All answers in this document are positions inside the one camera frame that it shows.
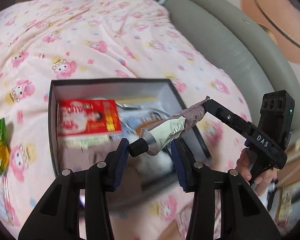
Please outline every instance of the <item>upholstered headboard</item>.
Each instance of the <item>upholstered headboard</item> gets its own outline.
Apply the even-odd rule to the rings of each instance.
[[[287,90],[295,100],[292,130],[300,129],[300,85],[277,45],[226,0],[167,0],[175,27],[242,92],[258,124],[265,93]]]

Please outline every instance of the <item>black cap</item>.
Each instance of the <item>black cap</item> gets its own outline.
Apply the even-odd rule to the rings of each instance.
[[[145,139],[139,138],[138,140],[128,145],[128,152],[132,157],[137,157],[149,150],[149,146]]]

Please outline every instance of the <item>bedspread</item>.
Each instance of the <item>bedspread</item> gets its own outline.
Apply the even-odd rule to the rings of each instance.
[[[50,81],[109,77],[170,78],[187,106],[209,95],[250,120],[230,77],[196,51],[153,0],[15,4],[0,12],[0,118],[11,150],[0,177],[0,219],[13,236],[55,178],[47,122]],[[234,168],[244,138],[209,114],[198,128],[213,168]],[[184,238],[192,198],[174,185],[140,207],[112,214],[115,239],[155,240],[172,220]]]

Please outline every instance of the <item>human hand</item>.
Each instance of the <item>human hand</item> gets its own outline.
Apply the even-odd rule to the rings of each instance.
[[[249,180],[251,179],[251,173],[248,169],[250,165],[249,157],[248,157],[248,148],[245,148],[242,150],[240,158],[237,160],[237,166],[236,170],[241,174],[241,176],[249,183]],[[254,192],[257,196],[261,196],[267,189],[267,187],[270,185],[270,182],[272,179],[277,178],[277,169],[269,169],[262,174],[260,174],[256,179],[254,180],[254,183],[256,184],[256,188],[254,189]]]

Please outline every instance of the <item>metal rivet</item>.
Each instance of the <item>metal rivet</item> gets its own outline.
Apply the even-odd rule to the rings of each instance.
[[[70,174],[70,170],[69,169],[65,169],[65,170],[63,170],[62,172],[61,172],[61,174],[63,175],[63,176],[68,176],[69,174]]]
[[[203,167],[203,164],[201,162],[196,162],[193,164],[193,166],[197,169],[201,169]]]
[[[239,174],[239,172],[237,170],[230,170],[229,173],[232,176],[237,176]]]
[[[105,162],[98,162],[97,163],[97,167],[98,168],[104,168],[104,167],[106,167],[107,166],[107,164],[105,163]]]

